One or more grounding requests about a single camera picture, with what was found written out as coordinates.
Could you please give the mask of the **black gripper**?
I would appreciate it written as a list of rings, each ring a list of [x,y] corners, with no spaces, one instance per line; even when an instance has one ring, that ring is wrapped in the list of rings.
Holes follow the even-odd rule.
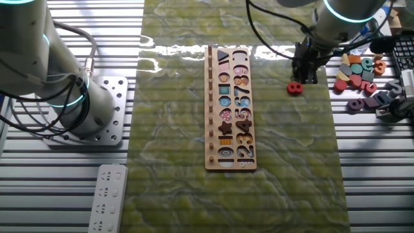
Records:
[[[304,39],[301,43],[295,43],[291,80],[294,82],[302,81],[301,65],[305,65],[303,68],[303,84],[317,84],[317,66],[324,65],[322,53],[323,47],[314,40]]]

